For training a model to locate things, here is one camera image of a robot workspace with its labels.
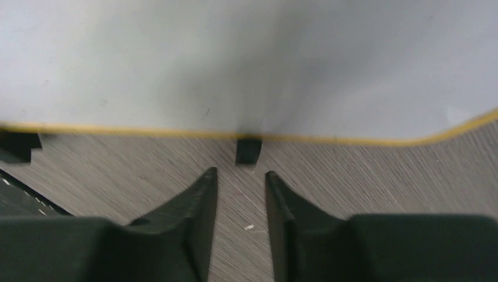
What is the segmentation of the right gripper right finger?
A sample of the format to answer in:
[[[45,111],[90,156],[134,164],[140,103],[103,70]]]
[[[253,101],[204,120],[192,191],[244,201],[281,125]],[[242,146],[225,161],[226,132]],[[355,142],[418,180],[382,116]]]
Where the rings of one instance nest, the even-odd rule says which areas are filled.
[[[265,175],[275,281],[496,281],[497,222],[469,214],[332,216]]]

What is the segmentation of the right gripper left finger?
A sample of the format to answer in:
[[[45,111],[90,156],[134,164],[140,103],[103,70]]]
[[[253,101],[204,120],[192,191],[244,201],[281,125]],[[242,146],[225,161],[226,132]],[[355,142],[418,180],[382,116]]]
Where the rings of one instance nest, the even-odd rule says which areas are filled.
[[[1,217],[2,281],[207,281],[218,171],[127,225],[104,217]]]

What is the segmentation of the metal wire whiteboard stand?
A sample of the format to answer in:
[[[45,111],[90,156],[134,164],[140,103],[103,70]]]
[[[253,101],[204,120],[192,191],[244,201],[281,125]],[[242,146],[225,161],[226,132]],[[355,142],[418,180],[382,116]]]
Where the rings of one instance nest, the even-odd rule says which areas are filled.
[[[256,165],[261,153],[263,140],[245,137],[237,139],[235,152],[236,165]],[[1,129],[1,161],[8,164],[26,164],[32,161],[32,152],[41,150],[42,142],[38,133],[11,132]]]

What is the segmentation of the yellow framed whiteboard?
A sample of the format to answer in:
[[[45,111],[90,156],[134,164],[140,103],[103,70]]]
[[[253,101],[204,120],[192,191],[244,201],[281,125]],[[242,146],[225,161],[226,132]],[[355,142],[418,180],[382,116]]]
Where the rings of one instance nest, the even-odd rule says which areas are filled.
[[[410,146],[496,119],[496,1],[1,2],[21,132]]]

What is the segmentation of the black white checkerboard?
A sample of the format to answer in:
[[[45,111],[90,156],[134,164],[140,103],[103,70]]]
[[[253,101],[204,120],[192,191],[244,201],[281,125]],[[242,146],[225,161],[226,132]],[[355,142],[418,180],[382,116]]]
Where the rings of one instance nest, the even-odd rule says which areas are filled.
[[[72,216],[25,183],[1,170],[1,217]]]

